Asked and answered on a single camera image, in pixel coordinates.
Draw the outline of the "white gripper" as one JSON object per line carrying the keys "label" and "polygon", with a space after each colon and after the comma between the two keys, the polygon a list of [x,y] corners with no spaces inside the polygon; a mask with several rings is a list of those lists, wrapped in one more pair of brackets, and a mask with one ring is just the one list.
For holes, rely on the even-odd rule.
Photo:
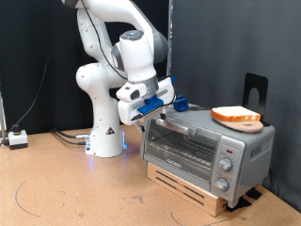
{"label": "white gripper", "polygon": [[[135,123],[139,132],[145,132],[139,121],[143,121],[159,107],[169,105],[174,96],[170,77],[162,81],[158,81],[156,76],[144,81],[128,81],[117,91],[120,119],[127,125]],[[166,113],[160,113],[160,119],[165,120]]]}

